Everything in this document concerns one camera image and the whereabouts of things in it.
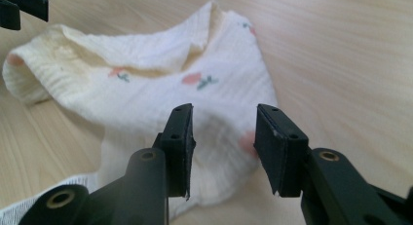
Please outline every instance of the cloth fold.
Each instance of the cloth fold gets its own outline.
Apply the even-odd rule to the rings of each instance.
[[[150,147],[173,107],[194,105],[191,198],[169,214],[232,196],[256,168],[256,105],[277,105],[248,19],[208,2],[154,34],[103,36],[49,27],[9,53],[6,87],[25,103],[49,98],[105,126],[98,186],[122,176],[131,153]]]

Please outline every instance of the wooden surface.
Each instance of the wooden surface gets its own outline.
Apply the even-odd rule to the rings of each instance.
[[[49,0],[50,22],[0,29],[0,58],[53,23],[86,33],[151,33],[208,0]],[[336,149],[370,182],[413,185],[413,0],[216,0],[254,24],[280,108],[312,147]],[[54,101],[27,107],[0,81],[0,207],[99,166],[103,129]],[[272,197],[260,169],[228,202],[173,224],[304,224],[299,200]]]

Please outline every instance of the crumpled towel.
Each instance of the crumpled towel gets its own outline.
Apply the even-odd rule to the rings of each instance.
[[[152,146],[170,111],[192,103],[198,144],[191,198],[169,199],[170,217],[234,195],[258,163],[256,106],[277,105],[251,23],[214,2],[148,35],[88,35],[51,26],[9,53],[3,77],[25,103],[53,98],[105,126],[98,186],[123,176],[131,154]]]

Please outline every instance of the wooden table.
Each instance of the wooden table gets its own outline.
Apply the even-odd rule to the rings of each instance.
[[[0,29],[0,58],[48,25],[118,35],[165,30],[208,0],[49,0],[50,22]],[[312,147],[336,149],[372,184],[413,185],[413,0],[216,0],[246,16],[280,108]],[[26,106],[0,81],[0,207],[100,164],[104,130],[54,101]],[[262,169],[235,198],[173,224],[304,224],[299,200],[272,197]]]

